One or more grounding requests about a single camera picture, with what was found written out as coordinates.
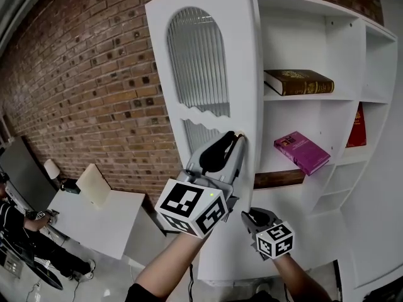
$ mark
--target purple book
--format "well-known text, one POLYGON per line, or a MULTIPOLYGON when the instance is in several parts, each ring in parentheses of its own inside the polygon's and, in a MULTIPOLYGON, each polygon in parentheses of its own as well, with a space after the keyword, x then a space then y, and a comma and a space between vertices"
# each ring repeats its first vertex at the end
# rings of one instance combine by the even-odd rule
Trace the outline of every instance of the purple book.
POLYGON ((330 155, 299 132, 275 140, 275 147, 308 176, 329 162, 330 155))

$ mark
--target brick wall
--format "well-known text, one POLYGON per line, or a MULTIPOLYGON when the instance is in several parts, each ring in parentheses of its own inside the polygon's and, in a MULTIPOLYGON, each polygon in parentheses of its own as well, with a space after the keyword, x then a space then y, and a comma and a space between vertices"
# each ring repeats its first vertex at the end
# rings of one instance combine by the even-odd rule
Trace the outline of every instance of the brick wall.
MULTIPOLYGON (((0 60, 0 102, 40 162, 52 158, 68 177, 96 163, 113 189, 147 193, 155 203, 181 165, 148 1, 40 0, 0 60)), ((334 2, 373 10, 359 0, 334 2)), ((370 16, 381 21, 376 2, 379 14, 370 16)))

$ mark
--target person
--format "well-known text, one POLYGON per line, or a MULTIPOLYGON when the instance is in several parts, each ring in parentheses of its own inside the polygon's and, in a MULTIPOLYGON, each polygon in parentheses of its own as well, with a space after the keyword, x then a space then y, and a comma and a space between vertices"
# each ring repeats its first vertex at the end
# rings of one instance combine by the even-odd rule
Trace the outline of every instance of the person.
POLYGON ((39 220, 29 220, 6 201, 5 183, 5 176, 0 174, 0 230, 7 232, 13 242, 31 243, 34 256, 49 260, 64 277, 72 279, 73 272, 78 272, 92 279, 95 262, 84 262, 40 233, 39 231, 48 225, 50 214, 45 213, 39 220))
MULTIPOLYGON (((178 285, 208 237, 200 239, 180 233, 136 278, 126 302, 165 301, 178 285)), ((294 302, 331 302, 326 291, 288 254, 273 260, 294 302)), ((255 294, 254 302, 278 302, 266 291, 255 294)))

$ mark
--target cabinet door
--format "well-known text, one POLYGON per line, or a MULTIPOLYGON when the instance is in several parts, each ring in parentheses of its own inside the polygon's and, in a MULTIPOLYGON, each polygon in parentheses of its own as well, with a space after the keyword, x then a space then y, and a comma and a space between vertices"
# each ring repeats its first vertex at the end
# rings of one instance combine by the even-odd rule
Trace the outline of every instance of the cabinet door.
POLYGON ((247 209, 263 107, 252 0, 153 0, 145 8, 183 166, 218 132, 243 131, 247 153, 237 206, 247 209))

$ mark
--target book cover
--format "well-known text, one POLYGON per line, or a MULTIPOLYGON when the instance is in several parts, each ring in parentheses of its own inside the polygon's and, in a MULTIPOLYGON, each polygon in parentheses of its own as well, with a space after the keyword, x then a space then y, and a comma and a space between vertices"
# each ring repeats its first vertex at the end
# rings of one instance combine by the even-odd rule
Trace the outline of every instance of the book cover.
POLYGON ((275 148, 308 176, 329 162, 330 155, 299 132, 275 140, 275 148))
POLYGON ((346 148, 362 147, 363 145, 366 145, 366 131, 363 105, 360 102, 346 148))
POLYGON ((309 69, 264 71, 264 82, 281 96, 332 93, 334 82, 309 69))

